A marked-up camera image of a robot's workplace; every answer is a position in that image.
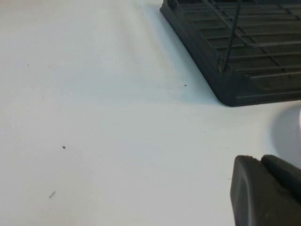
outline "white table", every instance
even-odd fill
[[[220,104],[161,3],[1,1],[0,225],[233,226],[237,155],[301,162],[300,102]]]

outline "metal rod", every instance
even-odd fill
[[[259,68],[246,68],[236,70],[237,73],[256,73],[263,71],[275,71],[281,69],[301,69],[301,65],[291,65],[291,66],[277,66],[277,67],[259,67]]]
[[[247,55],[247,56],[231,56],[229,61],[242,61],[242,60],[252,60],[268,57],[291,57],[291,56],[301,56],[301,52],[287,52],[287,53],[272,53],[272,54],[260,54],[260,55]]]
[[[229,57],[230,57],[230,53],[231,53],[231,49],[232,49],[233,40],[234,40],[234,37],[235,37],[235,30],[236,30],[236,27],[237,27],[241,2],[242,2],[242,0],[238,0],[238,2],[237,2],[235,17],[234,17],[233,26],[232,26],[232,31],[231,31],[231,34],[230,34],[230,40],[229,40],[229,44],[228,44],[228,48],[227,48],[225,66],[222,70],[223,72],[227,69],[227,64],[229,62]]]
[[[272,78],[281,76],[291,76],[291,75],[301,75],[301,72],[288,72],[288,73],[277,73],[277,74],[261,74],[261,75],[250,75],[250,79],[262,79],[262,78]]]
[[[274,35],[301,35],[301,32],[269,32],[269,33],[251,33],[251,34],[241,34],[241,37],[249,37],[249,36],[274,36]],[[228,39],[230,36],[229,35],[224,35],[224,36],[212,36],[212,37],[207,37],[207,40],[221,40],[221,39]]]

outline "black grid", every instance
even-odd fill
[[[252,78],[301,75],[301,4],[182,4],[228,68]]]

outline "black plastic tray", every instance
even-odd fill
[[[164,0],[160,10],[225,105],[301,99],[300,0]]]

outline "debris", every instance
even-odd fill
[[[49,196],[49,199],[51,199],[55,195],[55,191]]]

